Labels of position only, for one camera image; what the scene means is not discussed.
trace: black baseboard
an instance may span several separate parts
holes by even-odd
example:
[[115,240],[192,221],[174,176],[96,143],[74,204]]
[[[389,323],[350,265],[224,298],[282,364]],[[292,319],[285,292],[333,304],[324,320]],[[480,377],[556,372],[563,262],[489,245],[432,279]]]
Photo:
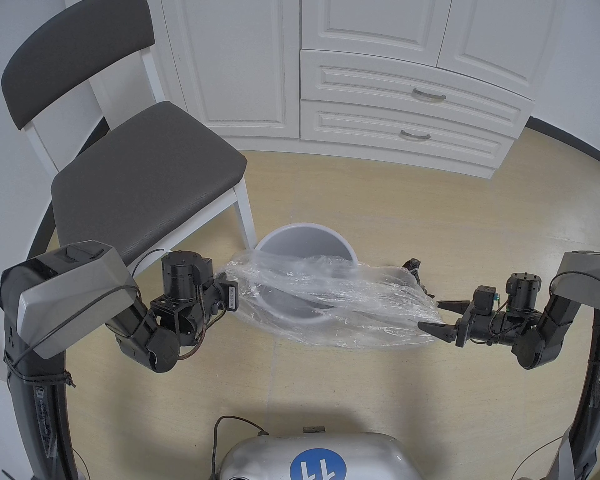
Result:
[[[98,125],[94,128],[92,133],[89,135],[78,155],[81,154],[85,149],[89,148],[91,145],[95,144],[98,140],[100,140],[104,135],[109,132],[109,125],[106,122],[106,118],[102,117]],[[50,239],[52,238],[52,234],[54,233],[54,229],[56,228],[56,223],[54,222],[54,210],[52,209],[52,202],[48,205],[46,209],[46,213],[44,214],[44,218],[40,223],[40,226],[35,233],[34,240],[31,244],[31,248],[29,249],[29,253],[27,258],[37,257],[46,252],[48,249],[48,245],[50,244]]]
[[527,128],[531,128],[532,130],[538,131],[547,135],[548,137],[552,137],[560,142],[566,143],[567,145],[578,149],[580,152],[583,152],[589,155],[596,160],[600,160],[600,150],[592,147],[589,143],[584,142],[583,140],[578,139],[574,135],[565,132],[564,130],[555,127],[554,125],[550,125],[539,118],[529,117],[527,124],[525,125]]

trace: chair leg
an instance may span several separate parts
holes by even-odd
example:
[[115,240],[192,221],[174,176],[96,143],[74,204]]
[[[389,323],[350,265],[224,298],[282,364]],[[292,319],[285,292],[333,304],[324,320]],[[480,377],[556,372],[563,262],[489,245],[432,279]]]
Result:
[[254,230],[254,220],[252,220],[252,210],[250,209],[250,200],[246,190],[246,181],[244,177],[234,186],[233,191],[237,197],[235,202],[235,212],[238,216],[239,227],[242,230],[242,237],[246,248],[255,248],[256,231]]

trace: gray bucket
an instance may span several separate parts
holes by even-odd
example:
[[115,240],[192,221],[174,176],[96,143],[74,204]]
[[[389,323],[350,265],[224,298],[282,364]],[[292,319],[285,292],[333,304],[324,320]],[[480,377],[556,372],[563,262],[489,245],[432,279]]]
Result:
[[[356,253],[339,233],[316,223],[293,223],[285,225],[264,237],[257,250],[276,255],[308,258],[319,255],[342,257],[358,263]],[[315,316],[313,308],[327,308],[289,295],[276,289],[262,289],[259,301],[282,320],[299,323],[315,323],[326,320]]]

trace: floor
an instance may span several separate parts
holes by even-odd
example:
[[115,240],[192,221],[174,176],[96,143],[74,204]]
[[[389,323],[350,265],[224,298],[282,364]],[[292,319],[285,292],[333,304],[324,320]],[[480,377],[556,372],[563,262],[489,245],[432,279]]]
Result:
[[[258,237],[299,221],[340,232],[371,265],[422,260],[438,299],[503,293],[515,271],[547,282],[566,250],[600,249],[600,162],[525,129],[493,179],[346,158],[248,152]],[[243,248],[226,211],[180,247],[214,265]],[[160,265],[138,277],[146,302]],[[444,314],[454,322],[456,315]],[[228,314],[198,353],[156,375],[122,355],[100,328],[67,353],[73,443],[92,479],[209,477],[212,428],[241,415],[272,434],[379,431],[396,437],[428,480],[508,480],[519,462],[562,435],[583,384],[592,312],[582,308],[559,358],[525,371],[507,347],[443,342],[408,351],[349,351],[274,338]],[[224,423],[218,457],[255,435]],[[519,476],[546,474],[554,445]]]

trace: robotic arm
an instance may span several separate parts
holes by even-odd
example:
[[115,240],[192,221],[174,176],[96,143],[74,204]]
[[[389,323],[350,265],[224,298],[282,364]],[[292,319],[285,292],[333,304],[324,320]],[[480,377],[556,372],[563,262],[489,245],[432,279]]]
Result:
[[519,364],[529,370],[556,359],[580,305],[594,308],[592,346],[586,381],[575,419],[565,433],[546,480],[585,480],[596,464],[600,442],[600,253],[566,252],[550,281],[550,299],[535,310],[541,279],[512,274],[506,282],[506,311],[494,310],[495,287],[479,286],[471,301],[440,301],[438,307],[459,314],[455,325],[419,322],[419,328],[464,347],[474,343],[508,345]]
[[[66,348],[105,323],[124,354],[162,373],[197,350],[219,309],[237,309],[237,283],[225,274],[215,278],[211,259],[177,251],[162,263],[164,294],[150,308],[116,250],[95,241],[2,273],[7,383],[34,479],[78,478],[65,395],[65,386],[75,385],[65,371]],[[194,349],[180,356],[181,346]]]

